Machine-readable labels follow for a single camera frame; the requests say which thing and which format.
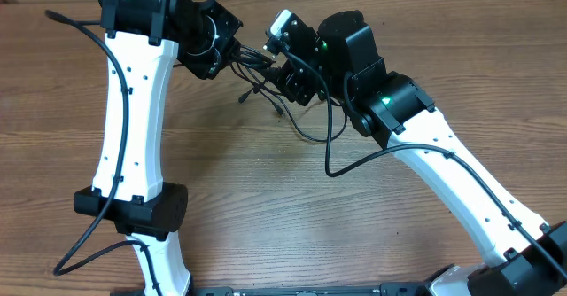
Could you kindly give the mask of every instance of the robotic arm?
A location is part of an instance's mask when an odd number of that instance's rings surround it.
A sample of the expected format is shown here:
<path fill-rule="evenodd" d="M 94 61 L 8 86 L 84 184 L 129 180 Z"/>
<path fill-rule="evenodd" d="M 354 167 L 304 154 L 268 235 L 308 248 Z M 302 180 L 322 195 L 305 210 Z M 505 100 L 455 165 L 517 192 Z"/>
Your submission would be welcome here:
<path fill-rule="evenodd" d="M 372 31 L 360 12 L 331 16 L 315 32 L 295 14 L 283 11 L 268 29 L 265 49 L 273 54 L 283 53 L 289 60 L 282 68 L 256 71 L 273 82 L 291 102 L 307 105 L 315 94 L 320 99 L 339 100 L 353 126 L 363 136 L 372 136 L 384 152 L 408 144 L 429 145 L 414 146 L 394 155 L 414 169 L 449 207 L 468 231 L 485 264 L 468 269 L 443 269 L 426 282 L 362 288 L 308 289 L 311 292 L 193 288 L 177 234 L 187 207 L 187 188 L 165 183 L 160 169 L 167 85 L 176 59 L 198 78 L 213 79 L 240 48 L 234 35 L 242 23 L 215 0 L 204 3 L 99 0 L 99 3 L 106 45 L 128 82 L 132 119 L 121 160 L 122 172 L 115 175 L 123 141 L 120 131 L 124 123 L 124 90 L 119 69 L 109 61 L 103 151 L 93 184 L 75 193 L 74 209 L 80 214 L 99 217 L 104 211 L 102 216 L 113 221 L 127 241 L 145 246 L 145 250 L 135 250 L 146 286 L 130 295 L 519 296 L 552 295 L 565 285 L 556 267 L 550 265 L 537 247 L 550 254 L 557 266 L 567 268 L 567 224 L 549 227 L 539 215 L 512 197 L 458 140 L 433 100 L 413 80 L 386 72 Z M 256 88 L 265 89 L 263 85 Z M 445 150 L 439 153 L 434 148 Z M 458 160 L 451 160 L 457 156 L 477 177 Z M 338 176 L 350 169 L 335 174 L 328 171 L 328 174 Z M 118 190 L 113 193 L 111 188 L 116 180 Z"/>

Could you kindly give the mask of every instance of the wooden tabletop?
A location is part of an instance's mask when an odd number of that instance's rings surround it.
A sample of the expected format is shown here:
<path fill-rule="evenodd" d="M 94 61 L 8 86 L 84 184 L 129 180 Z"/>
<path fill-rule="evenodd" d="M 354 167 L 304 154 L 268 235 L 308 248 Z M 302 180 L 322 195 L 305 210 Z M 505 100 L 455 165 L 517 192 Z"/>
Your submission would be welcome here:
<path fill-rule="evenodd" d="M 567 219 L 567 0 L 224 0 L 253 47 L 283 8 L 317 27 L 361 10 L 388 69 L 414 78 L 495 177 L 549 223 Z M 73 193 L 100 155 L 107 93 L 103 53 L 50 8 L 97 19 L 97 4 L 0 5 L 0 294 L 107 295 L 144 285 L 127 248 L 54 277 L 90 217 Z M 190 202 L 180 230 L 197 286 L 258 288 L 421 280 L 480 262 L 464 229 L 392 157 L 339 179 L 324 147 L 229 71 L 199 81 L 175 70 L 162 142 L 164 177 Z M 291 105 L 323 137 L 325 105 Z M 334 170 L 378 150 L 349 125 Z M 120 241 L 104 222 L 78 257 Z"/>

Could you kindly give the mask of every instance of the wooden table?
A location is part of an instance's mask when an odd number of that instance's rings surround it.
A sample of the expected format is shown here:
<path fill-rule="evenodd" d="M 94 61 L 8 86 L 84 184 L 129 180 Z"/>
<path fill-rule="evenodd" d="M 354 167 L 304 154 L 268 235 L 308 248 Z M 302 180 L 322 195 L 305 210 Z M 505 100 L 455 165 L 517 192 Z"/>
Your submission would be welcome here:
<path fill-rule="evenodd" d="M 567 0 L 222 3 L 245 24 L 238 39 L 253 47 L 283 8 L 314 27 L 334 12 L 363 11 L 388 68 L 427 90 L 518 199 L 550 223 L 567 219 Z M 97 167 L 107 79 L 98 47 L 44 18 L 46 8 L 74 19 L 100 13 L 97 4 L 0 5 L 0 294 L 142 288 L 130 249 L 51 274 L 91 222 L 74 213 L 73 193 Z M 480 261 L 407 167 L 386 157 L 329 179 L 324 147 L 299 140 L 261 97 L 240 105 L 247 89 L 229 71 L 202 82 L 181 68 L 169 86 L 163 173 L 190 190 L 181 241 L 198 286 L 375 284 Z M 292 110 L 306 131 L 324 135 L 325 105 Z M 375 150 L 349 127 L 333 144 L 332 167 Z M 78 257 L 122 239 L 105 222 Z"/>

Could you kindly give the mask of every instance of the white arm segment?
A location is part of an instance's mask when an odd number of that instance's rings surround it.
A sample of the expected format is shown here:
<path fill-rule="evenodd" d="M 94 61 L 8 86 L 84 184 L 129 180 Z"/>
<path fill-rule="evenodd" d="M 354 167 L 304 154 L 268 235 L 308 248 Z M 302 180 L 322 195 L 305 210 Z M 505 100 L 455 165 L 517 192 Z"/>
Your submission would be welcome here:
<path fill-rule="evenodd" d="M 145 35 L 117 32 L 106 44 L 118 59 L 126 83 L 132 89 L 128 96 L 129 127 L 122 175 L 115 199 L 130 201 L 133 195 L 147 202 L 161 193 L 160 144 L 167 85 L 179 44 L 162 40 L 159 47 L 148 44 Z M 105 140 L 93 180 L 93 189 L 108 197 L 113 185 L 122 130 L 122 95 L 120 80 L 112 62 L 108 61 L 109 90 L 106 107 Z M 149 246 L 153 268 L 162 294 L 185 296 L 190 285 L 190 273 L 183 264 L 178 233 L 169 233 L 164 242 L 154 237 L 133 234 Z M 145 278 L 145 296 L 157 295 L 153 290 L 148 262 L 140 248 L 134 245 Z"/>
<path fill-rule="evenodd" d="M 160 144 L 167 85 L 179 44 L 162 40 L 159 47 L 148 44 L 145 35 L 117 32 L 106 37 L 106 45 L 118 59 L 126 83 L 132 89 L 128 96 L 129 127 L 122 176 L 115 198 L 132 200 L 143 196 L 147 202 L 161 193 Z M 108 197 L 120 148 L 122 130 L 122 95 L 120 80 L 108 61 L 108 105 L 106 107 L 105 142 L 93 188 Z"/>
<path fill-rule="evenodd" d="M 430 113 L 424 110 L 406 121 L 404 127 L 406 130 L 401 134 L 392 133 L 388 147 L 431 144 L 455 152 L 480 175 L 532 237 L 538 239 L 543 235 L 540 230 L 540 225 L 546 223 L 543 218 L 515 199 L 490 175 L 449 128 L 441 111 Z M 509 228 L 509 220 L 502 211 L 454 160 L 424 150 L 399 151 L 394 156 L 411 167 L 435 191 L 467 230 L 488 266 L 507 261 L 504 252 L 509 248 L 520 253 L 529 245 L 517 230 Z"/>
<path fill-rule="evenodd" d="M 159 242 L 154 237 L 140 234 L 133 234 L 127 239 L 140 240 L 149 246 L 156 280 L 164 296 L 185 296 L 187 294 L 191 277 L 189 271 L 185 268 L 185 264 L 183 264 L 178 232 L 169 233 L 165 242 Z M 142 266 L 142 273 L 144 273 L 144 296 L 157 296 L 158 293 L 151 285 L 150 270 L 144 252 L 140 251 L 140 246 L 132 246 Z"/>

